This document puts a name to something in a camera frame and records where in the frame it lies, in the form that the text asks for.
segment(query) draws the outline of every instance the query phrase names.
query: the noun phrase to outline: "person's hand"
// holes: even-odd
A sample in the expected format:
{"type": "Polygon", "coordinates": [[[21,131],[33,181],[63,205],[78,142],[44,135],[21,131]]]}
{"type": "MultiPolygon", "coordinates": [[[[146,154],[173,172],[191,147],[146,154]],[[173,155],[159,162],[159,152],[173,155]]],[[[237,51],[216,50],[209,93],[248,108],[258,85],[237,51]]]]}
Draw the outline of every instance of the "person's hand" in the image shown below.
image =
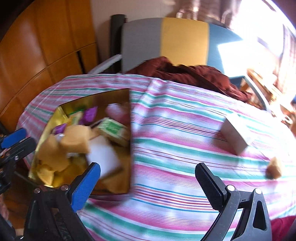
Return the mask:
{"type": "Polygon", "coordinates": [[[0,214],[5,220],[8,220],[9,211],[4,203],[4,196],[3,194],[0,195],[0,214]]]}

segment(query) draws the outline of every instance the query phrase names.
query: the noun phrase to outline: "blue gripper pad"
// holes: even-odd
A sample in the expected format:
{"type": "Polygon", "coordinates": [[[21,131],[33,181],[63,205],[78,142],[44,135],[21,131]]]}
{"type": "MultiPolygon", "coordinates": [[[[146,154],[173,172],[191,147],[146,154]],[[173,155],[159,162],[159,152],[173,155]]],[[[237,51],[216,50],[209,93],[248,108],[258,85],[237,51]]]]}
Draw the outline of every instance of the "blue gripper pad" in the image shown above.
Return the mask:
{"type": "Polygon", "coordinates": [[[94,189],[97,181],[101,175],[100,165],[93,163],[92,168],[84,175],[81,182],[78,184],[77,188],[72,193],[71,207],[74,212],[83,208],[85,202],[87,201],[89,195],[94,189]]]}
{"type": "Polygon", "coordinates": [[[13,146],[15,143],[21,141],[22,139],[25,139],[27,136],[27,132],[24,128],[18,129],[14,133],[6,136],[3,141],[1,142],[1,148],[9,148],[13,146]]]}

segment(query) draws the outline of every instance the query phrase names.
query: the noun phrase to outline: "metal screw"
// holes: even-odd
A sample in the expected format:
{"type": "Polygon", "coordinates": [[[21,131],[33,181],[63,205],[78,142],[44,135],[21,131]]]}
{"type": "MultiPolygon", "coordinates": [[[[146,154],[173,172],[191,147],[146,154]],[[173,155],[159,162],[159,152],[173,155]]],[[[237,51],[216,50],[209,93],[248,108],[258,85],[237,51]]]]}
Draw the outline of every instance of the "metal screw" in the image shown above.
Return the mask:
{"type": "Polygon", "coordinates": [[[261,191],[260,188],[256,188],[256,189],[255,189],[255,192],[256,192],[257,194],[261,194],[261,193],[262,193],[262,191],[261,191]]]}
{"type": "Polygon", "coordinates": [[[227,189],[231,192],[233,192],[235,190],[235,187],[233,185],[228,185],[227,189]]]}
{"type": "Polygon", "coordinates": [[[34,193],[40,193],[40,188],[36,188],[35,190],[34,190],[34,193]]]}
{"type": "Polygon", "coordinates": [[[61,186],[61,190],[62,191],[67,191],[68,189],[69,189],[69,186],[68,185],[61,186]]]}

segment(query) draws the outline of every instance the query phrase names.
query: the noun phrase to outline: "armrest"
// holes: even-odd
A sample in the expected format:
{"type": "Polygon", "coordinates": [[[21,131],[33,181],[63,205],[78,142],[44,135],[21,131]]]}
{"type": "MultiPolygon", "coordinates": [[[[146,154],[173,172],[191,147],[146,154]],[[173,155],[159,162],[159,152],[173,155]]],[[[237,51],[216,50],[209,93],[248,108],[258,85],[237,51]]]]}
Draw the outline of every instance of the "armrest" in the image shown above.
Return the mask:
{"type": "Polygon", "coordinates": [[[263,109],[266,110],[267,112],[271,113],[269,103],[263,93],[260,91],[258,86],[254,83],[253,80],[246,74],[245,76],[237,76],[237,77],[232,77],[229,78],[230,80],[237,79],[237,78],[243,78],[246,83],[249,85],[249,87],[254,91],[255,95],[258,97],[259,101],[261,102],[263,109]]]}
{"type": "Polygon", "coordinates": [[[88,74],[99,74],[102,73],[104,70],[108,69],[110,66],[112,66],[114,63],[120,61],[122,59],[121,54],[117,54],[112,56],[111,58],[105,60],[104,62],[100,63],[96,67],[94,67],[92,70],[88,72],[88,74]]]}

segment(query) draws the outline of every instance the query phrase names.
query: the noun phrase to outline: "tablecloth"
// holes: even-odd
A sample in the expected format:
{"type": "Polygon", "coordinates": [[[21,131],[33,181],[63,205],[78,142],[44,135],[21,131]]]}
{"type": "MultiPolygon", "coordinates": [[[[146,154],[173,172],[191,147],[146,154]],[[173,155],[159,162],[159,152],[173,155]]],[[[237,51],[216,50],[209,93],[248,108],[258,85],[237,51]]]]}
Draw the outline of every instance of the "tablecloth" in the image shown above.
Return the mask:
{"type": "MultiPolygon", "coordinates": [[[[131,95],[133,186],[127,201],[89,199],[79,211],[95,240],[200,240],[218,212],[194,176],[199,162],[238,190],[260,188],[271,218],[296,214],[292,133],[269,113],[219,93],[139,75],[69,76],[39,94],[18,127],[38,141],[58,105],[120,88],[130,88],[131,95]],[[233,112],[254,139],[241,156],[219,132],[233,112]],[[265,169],[275,153],[282,155],[284,175],[269,180],[265,169]]],[[[225,240],[230,240],[240,214],[225,240]]]]}

